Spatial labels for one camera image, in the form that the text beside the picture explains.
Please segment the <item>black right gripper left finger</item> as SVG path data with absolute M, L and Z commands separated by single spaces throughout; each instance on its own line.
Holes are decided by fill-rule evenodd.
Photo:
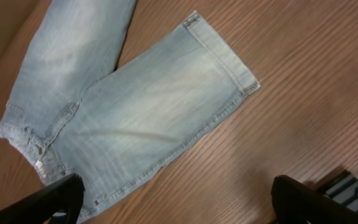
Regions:
M 70 174 L 0 211 L 0 223 L 76 224 L 85 194 L 81 177 Z

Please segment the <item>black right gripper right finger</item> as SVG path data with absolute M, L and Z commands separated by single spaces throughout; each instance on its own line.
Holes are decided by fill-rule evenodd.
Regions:
M 358 213 L 287 175 L 274 178 L 270 194 L 279 224 L 358 224 Z

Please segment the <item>light blue denim shorts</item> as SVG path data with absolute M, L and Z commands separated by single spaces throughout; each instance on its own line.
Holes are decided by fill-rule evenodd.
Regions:
M 51 2 L 0 121 L 0 138 L 44 184 L 82 178 L 79 222 L 150 180 L 260 86 L 198 12 L 117 67 L 134 8 Z

